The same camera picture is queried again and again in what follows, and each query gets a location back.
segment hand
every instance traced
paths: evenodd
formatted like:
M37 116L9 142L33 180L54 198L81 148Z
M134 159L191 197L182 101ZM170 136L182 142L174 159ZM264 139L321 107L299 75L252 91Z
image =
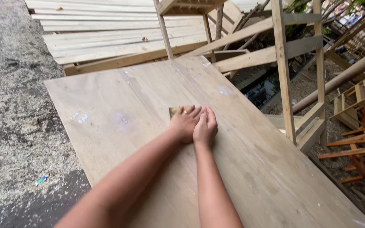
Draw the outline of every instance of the hand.
M200 120L202 107L191 106L187 110L181 106L180 110L171 118L170 128L168 131L175 134L181 143L190 143L193 141L194 128Z
M216 133L218 133L218 123L216 122L215 113L209 106L206 106L204 112L200 115L200 121L194 129L195 147L210 149Z

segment human arm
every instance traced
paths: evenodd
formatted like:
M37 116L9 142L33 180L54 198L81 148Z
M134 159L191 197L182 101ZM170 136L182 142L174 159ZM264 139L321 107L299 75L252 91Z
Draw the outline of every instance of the human arm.
M243 227L212 156L212 141L217 132L215 114L206 106L193 134L201 228Z
M182 143L193 141L201 107L180 108L168 130L139 148L102 179L55 226L56 228L116 227L149 184L161 164Z

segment sawdust-covered ground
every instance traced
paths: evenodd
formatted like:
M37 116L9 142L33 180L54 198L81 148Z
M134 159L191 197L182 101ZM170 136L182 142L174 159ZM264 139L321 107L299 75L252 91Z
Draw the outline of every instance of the sawdust-covered ground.
M63 71L42 34L22 0L0 0L0 227L51 227L90 188L43 85Z

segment forearm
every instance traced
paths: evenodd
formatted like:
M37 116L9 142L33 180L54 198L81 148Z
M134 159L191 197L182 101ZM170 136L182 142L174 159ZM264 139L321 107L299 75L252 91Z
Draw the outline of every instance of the forearm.
M210 148L195 146L201 227L242 227Z
M70 224L73 227L105 227L119 223L161 164L178 150L179 145L175 132L165 131L139 148L94 186L58 227L68 227Z

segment wood grain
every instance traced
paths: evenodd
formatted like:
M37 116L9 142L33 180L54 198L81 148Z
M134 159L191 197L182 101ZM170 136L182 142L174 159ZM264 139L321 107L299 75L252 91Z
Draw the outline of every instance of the wood grain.
M219 127L212 151L245 227L365 224L365 215L204 57L45 84L92 186L168 127L169 107L210 105ZM135 205L127 227L199 226L196 160L188 145Z

